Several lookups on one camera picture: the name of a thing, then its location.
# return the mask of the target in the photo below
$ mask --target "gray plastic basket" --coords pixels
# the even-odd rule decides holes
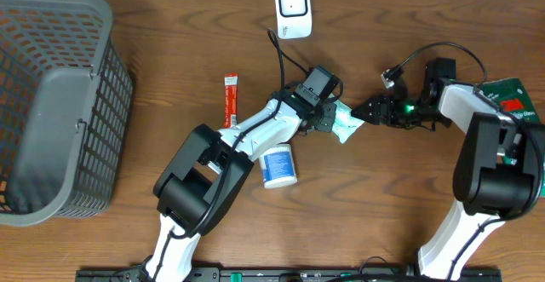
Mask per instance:
[[[103,0],[0,0],[0,224],[112,198],[133,82]]]

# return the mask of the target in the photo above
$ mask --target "red stick package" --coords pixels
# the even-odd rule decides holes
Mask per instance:
[[[237,73],[225,75],[225,121],[223,127],[226,129],[237,125],[237,84]]]

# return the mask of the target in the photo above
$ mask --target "wood grain surface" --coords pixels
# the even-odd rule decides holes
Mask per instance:
[[[79,268],[120,268],[152,254],[159,230],[152,186],[189,132],[223,121],[223,76],[238,72],[239,119],[260,111],[279,86],[266,34],[273,0],[107,0],[114,42],[137,76],[118,184],[109,210],[0,227],[2,281],[73,281]],[[342,78],[357,106],[381,93],[380,73],[426,43],[450,40],[486,64],[490,80],[519,77],[545,115],[545,0],[313,0],[310,37],[282,41],[305,66]],[[455,57],[458,77],[481,78],[465,54],[423,53],[406,67],[420,92],[423,67]],[[302,79],[286,64],[287,80]],[[342,145],[336,135],[295,137],[297,185],[265,190],[256,166],[231,210],[201,239],[194,259],[227,267],[358,266],[368,256],[414,262],[453,201],[456,127],[404,131],[364,124]],[[494,232],[471,258],[498,266],[505,281],[545,275],[545,204]]]

